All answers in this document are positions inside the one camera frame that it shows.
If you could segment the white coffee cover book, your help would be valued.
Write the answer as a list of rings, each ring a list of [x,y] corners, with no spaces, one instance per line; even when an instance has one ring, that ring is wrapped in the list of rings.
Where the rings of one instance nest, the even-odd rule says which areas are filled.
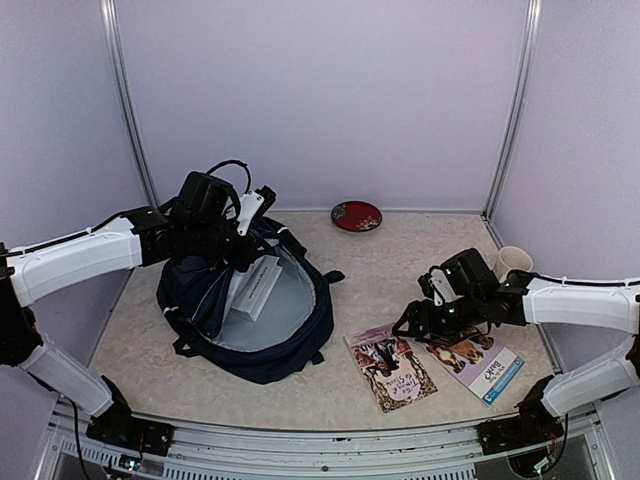
[[[224,318],[232,315],[241,320],[256,322],[282,270],[277,256],[265,255],[256,260],[247,272],[235,271],[229,285]]]

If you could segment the pink magazine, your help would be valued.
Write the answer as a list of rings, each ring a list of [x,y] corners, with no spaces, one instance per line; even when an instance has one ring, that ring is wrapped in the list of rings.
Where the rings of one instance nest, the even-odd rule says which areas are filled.
[[[438,391],[407,340],[392,324],[343,337],[349,353],[383,413],[411,405]]]

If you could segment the navy blue backpack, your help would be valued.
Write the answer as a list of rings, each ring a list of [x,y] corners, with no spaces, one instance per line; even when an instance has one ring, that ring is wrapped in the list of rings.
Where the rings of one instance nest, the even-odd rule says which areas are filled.
[[[323,362],[321,349],[334,329],[330,286],[344,275],[318,271],[290,229],[274,219],[255,219],[251,230],[273,250],[247,272],[200,257],[168,261],[156,298],[178,335],[177,354],[201,356],[264,385]]]

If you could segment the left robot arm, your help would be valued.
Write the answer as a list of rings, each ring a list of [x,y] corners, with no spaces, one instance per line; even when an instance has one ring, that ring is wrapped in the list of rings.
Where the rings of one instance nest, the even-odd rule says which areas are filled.
[[[159,207],[122,211],[77,233],[28,247],[1,250],[1,363],[18,367],[86,412],[88,435],[142,451],[170,426],[133,416],[115,383],[89,371],[38,332],[38,300],[117,271],[188,257],[223,261],[245,272],[269,251],[250,233],[253,219],[275,202],[268,186],[246,188],[192,171],[179,194]]]

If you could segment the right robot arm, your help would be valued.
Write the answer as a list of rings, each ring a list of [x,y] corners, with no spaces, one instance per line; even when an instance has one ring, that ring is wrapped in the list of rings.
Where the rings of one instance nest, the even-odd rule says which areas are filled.
[[[455,294],[445,301],[425,273],[418,283],[421,300],[411,302],[395,323],[396,336],[429,346],[458,343],[465,328],[569,324],[626,333],[606,354],[560,375],[539,380],[518,405],[514,417],[487,421],[478,433],[484,454],[524,448],[565,434],[559,419],[596,400],[610,398],[639,384],[639,281],[610,282],[553,278],[510,270],[499,280],[474,248],[438,265]]]

